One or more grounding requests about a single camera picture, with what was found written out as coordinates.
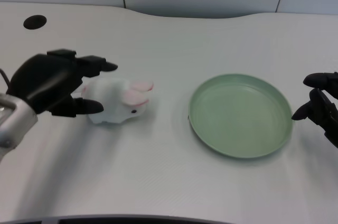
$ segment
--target robotic arm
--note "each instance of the robotic arm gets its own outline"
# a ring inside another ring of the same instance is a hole
[[[76,51],[56,50],[28,59],[11,81],[0,71],[8,85],[6,94],[0,94],[0,160],[17,147],[37,122],[37,114],[49,111],[54,116],[76,117],[102,112],[101,103],[73,99],[71,93],[82,84],[82,77],[116,69],[104,58],[76,58]]]
[[[338,110],[322,92],[325,90],[338,99],[338,73],[310,74],[303,83],[314,89],[310,92],[310,101],[297,109],[292,119],[301,120],[308,117],[325,130],[326,138],[338,148]]]

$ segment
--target black grommet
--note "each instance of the black grommet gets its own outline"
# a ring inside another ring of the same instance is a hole
[[[23,26],[28,30],[36,30],[43,27],[46,22],[47,18],[43,15],[33,15],[23,22]]]

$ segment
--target pink inner ear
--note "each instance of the pink inner ear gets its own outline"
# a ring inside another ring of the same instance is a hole
[[[149,100],[141,93],[133,89],[125,90],[122,94],[122,102],[126,105],[136,106],[147,103]]]
[[[153,90],[154,83],[151,81],[136,81],[130,84],[130,88],[140,92],[147,92]]]

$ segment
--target white table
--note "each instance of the white table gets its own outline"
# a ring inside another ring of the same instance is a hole
[[[46,16],[47,24],[24,29],[34,14]],[[224,73],[272,83],[295,111],[308,101],[306,75],[337,70],[338,16],[203,20],[114,7],[0,3],[0,17],[0,67],[10,77],[37,53],[69,48],[118,64],[112,77],[155,82],[147,113],[123,125],[39,116],[0,164],[0,221],[131,213],[338,223],[338,150],[309,120],[295,124],[280,151],[254,161],[208,149],[187,120],[192,91]]]

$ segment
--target stuffed bunny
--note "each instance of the stuffed bunny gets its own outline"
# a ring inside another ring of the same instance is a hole
[[[94,124],[122,123],[141,115],[149,99],[144,92],[153,89],[152,82],[130,82],[124,79],[99,78],[87,84],[81,91],[84,99],[100,102],[104,111],[88,115]]]

